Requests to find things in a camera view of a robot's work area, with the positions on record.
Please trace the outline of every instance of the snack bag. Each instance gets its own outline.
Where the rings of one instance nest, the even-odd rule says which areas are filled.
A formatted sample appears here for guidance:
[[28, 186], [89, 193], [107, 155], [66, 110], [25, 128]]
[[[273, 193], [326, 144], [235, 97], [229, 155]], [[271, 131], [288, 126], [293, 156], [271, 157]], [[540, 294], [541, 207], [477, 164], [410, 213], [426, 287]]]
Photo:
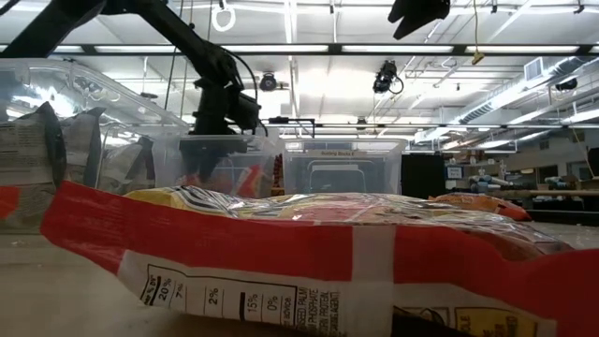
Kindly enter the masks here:
[[516, 221], [531, 221], [531, 216], [520, 206], [499, 198], [471, 194], [450, 193], [437, 198], [429, 198], [431, 201], [444, 202], [460, 207], [463, 210], [494, 212], [510, 217]]
[[0, 216], [0, 230], [36, 231], [65, 168], [63, 134], [49, 103], [13, 122], [0, 123], [0, 186], [4, 186], [0, 202], [14, 206], [15, 194], [10, 191], [19, 190], [16, 207]]
[[599, 251], [427, 200], [193, 186], [126, 198], [63, 183], [42, 234], [146, 305], [191, 315], [320, 336], [596, 334]]

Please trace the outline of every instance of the fluorescent light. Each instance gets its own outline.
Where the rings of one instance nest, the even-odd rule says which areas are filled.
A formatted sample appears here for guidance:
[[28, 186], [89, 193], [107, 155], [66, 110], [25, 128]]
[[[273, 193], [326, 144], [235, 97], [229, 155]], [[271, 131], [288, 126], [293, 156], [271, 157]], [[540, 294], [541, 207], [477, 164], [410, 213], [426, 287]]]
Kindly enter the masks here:
[[83, 52], [81, 46], [58, 46], [54, 50], [56, 52]]
[[[4, 6], [7, 3], [7, 1], [3, 1], [0, 2], [0, 6]], [[40, 12], [42, 11], [42, 9], [44, 9], [44, 7], [47, 5], [48, 3], [41, 3], [41, 4], [32, 4], [32, 3], [28, 3], [28, 4], [17, 4], [15, 7], [11, 8], [10, 11], [24, 11], [24, 12]]]
[[356, 139], [358, 135], [315, 135], [316, 139]]
[[361, 46], [361, 45], [347, 45], [342, 46], [342, 51], [345, 52], [380, 52], [380, 53], [391, 53], [391, 52], [403, 52], [403, 53], [444, 53], [452, 52], [453, 46], [423, 46], [423, 45], [379, 45], [379, 46]]
[[233, 52], [319, 52], [329, 51], [327, 45], [228, 45], [222, 46]]
[[[489, 52], [489, 53], [510, 53], [510, 52], [523, 52], [523, 53], [536, 53], [536, 52], [556, 52], [556, 53], [568, 53], [575, 52], [580, 48], [579, 46], [478, 46], [478, 51]], [[466, 52], [474, 53], [476, 46], [468, 46]]]
[[562, 119], [562, 124], [573, 124], [573, 123], [587, 121], [587, 120], [597, 118], [597, 117], [599, 117], [599, 109], [585, 111], [585, 112], [579, 112], [579, 113], [575, 114], [574, 116]]
[[508, 125], [507, 128], [510, 129], [557, 129], [562, 128], [561, 125]]
[[173, 52], [173, 45], [154, 45], [154, 46], [96, 46], [97, 52]]
[[491, 140], [491, 141], [487, 141], [486, 143], [482, 143], [482, 144], [478, 145], [476, 148], [492, 149], [494, 147], [506, 145], [508, 142], [509, 142], [509, 140]]
[[568, 126], [571, 129], [599, 129], [599, 125], [580, 125], [580, 124], [575, 124], [575, 125], [569, 125]]
[[294, 142], [286, 142], [285, 148], [287, 150], [299, 150], [302, 148], [302, 146], [301, 146], [301, 143], [294, 141]]
[[402, 135], [381, 135], [378, 139], [403, 139], [403, 140], [414, 140], [414, 136], [402, 136]]
[[516, 150], [485, 150], [485, 154], [517, 154]]
[[404, 154], [434, 154], [433, 150], [404, 150]]
[[535, 138], [543, 136], [545, 134], [547, 134], [547, 131], [536, 132], [536, 133], [533, 133], [531, 135], [524, 136], [521, 139], [518, 139], [518, 141], [526, 141], [526, 140], [535, 139]]
[[19, 118], [19, 117], [23, 116], [23, 115], [24, 115], [24, 113], [22, 113], [22, 112], [17, 112], [17, 111], [15, 111], [15, 110], [10, 110], [10, 109], [7, 109], [7, 115], [8, 115], [8, 117]]
[[544, 112], [542, 112], [542, 111], [535, 111], [535, 112], [527, 113], [527, 114], [519, 116], [518, 118], [513, 119], [507, 123], [508, 124], [520, 124], [520, 123], [528, 122], [528, 121], [531, 121], [532, 119], [542, 115], [543, 113]]

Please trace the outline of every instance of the cable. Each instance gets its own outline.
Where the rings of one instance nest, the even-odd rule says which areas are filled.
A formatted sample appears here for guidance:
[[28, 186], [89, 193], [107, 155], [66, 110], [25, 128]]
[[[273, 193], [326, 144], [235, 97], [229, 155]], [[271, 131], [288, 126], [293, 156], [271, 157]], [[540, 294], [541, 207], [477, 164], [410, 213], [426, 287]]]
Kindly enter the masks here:
[[578, 134], [575, 129], [571, 129], [572, 133], [574, 133], [574, 138], [577, 140], [578, 148], [582, 152], [584, 156], [584, 160], [587, 162], [587, 167], [589, 168], [589, 172], [591, 173], [592, 178], [595, 178], [595, 173], [592, 171], [591, 162], [589, 161], [589, 154], [584, 152], [582, 145], [580, 144], [580, 139], [578, 139]]
[[475, 50], [478, 52], [478, 8], [476, 8], [476, 0], [473, 0], [475, 5]]
[[258, 101], [258, 84], [256, 82], [256, 76], [254, 76], [254, 72], [252, 71], [252, 68], [250, 68], [250, 66], [248, 66], [247, 63], [245, 63], [245, 61], [243, 61], [243, 59], [238, 54], [236, 54], [235, 52], [229, 51], [229, 50], [227, 50], [227, 49], [225, 49], [223, 47], [220, 47], [220, 48], [223, 51], [225, 51], [227, 54], [229, 54], [229, 55], [235, 57], [236, 59], [238, 59], [243, 64], [243, 66], [245, 66], [245, 68], [247, 69], [247, 71], [249, 71], [250, 76], [252, 77], [252, 82], [254, 83], [254, 98], [256, 99], [256, 102], [257, 102]]
[[485, 58], [485, 54], [478, 51], [478, 8], [476, 7], [476, 0], [473, 0], [473, 4], [475, 6], [475, 58], [472, 60], [472, 65], [476, 66]]
[[[179, 9], [179, 18], [183, 19], [183, 3]], [[172, 84], [172, 73], [175, 70], [175, 57], [177, 56], [177, 48], [172, 50], [172, 62], [170, 63], [170, 72], [168, 73], [167, 97], [165, 97], [165, 110], [168, 107], [168, 97], [170, 96], [170, 85]]]
[[[191, 0], [191, 10], [189, 11], [189, 26], [195, 30], [194, 25], [194, 0]], [[183, 106], [185, 105], [185, 93], [187, 92], [187, 68], [189, 60], [185, 58], [185, 69], [183, 70], [183, 92], [181, 93], [181, 109], [179, 110], [179, 118], [183, 118]]]
[[210, 42], [210, 32], [212, 31], [212, 11], [214, 10], [214, 0], [210, 0], [210, 15], [208, 16], [208, 34], [206, 40]]
[[17, 5], [19, 3], [19, 1], [21, 0], [8, 0], [3, 6], [2, 8], [0, 8], [0, 16], [3, 16], [5, 14], [7, 14], [7, 12], [13, 8], [15, 5]]

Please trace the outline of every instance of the nutrition facts label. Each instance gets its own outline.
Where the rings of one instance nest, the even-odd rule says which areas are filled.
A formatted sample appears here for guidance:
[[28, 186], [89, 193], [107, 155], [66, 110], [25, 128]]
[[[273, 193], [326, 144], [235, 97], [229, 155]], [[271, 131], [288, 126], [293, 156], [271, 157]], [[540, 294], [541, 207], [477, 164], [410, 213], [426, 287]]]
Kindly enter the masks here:
[[146, 305], [192, 315], [297, 326], [297, 286], [188, 276], [149, 265], [140, 298]]

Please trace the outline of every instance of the container lid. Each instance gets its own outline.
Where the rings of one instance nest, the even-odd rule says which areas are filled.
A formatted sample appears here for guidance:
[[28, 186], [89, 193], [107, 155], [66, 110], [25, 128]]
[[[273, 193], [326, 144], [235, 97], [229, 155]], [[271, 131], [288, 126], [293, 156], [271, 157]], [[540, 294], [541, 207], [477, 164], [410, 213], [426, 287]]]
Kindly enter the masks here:
[[33, 112], [49, 101], [60, 119], [96, 107], [106, 108], [100, 123], [143, 128], [158, 134], [165, 127], [186, 132], [189, 125], [152, 101], [85, 66], [48, 59], [0, 60], [0, 101], [9, 117]]

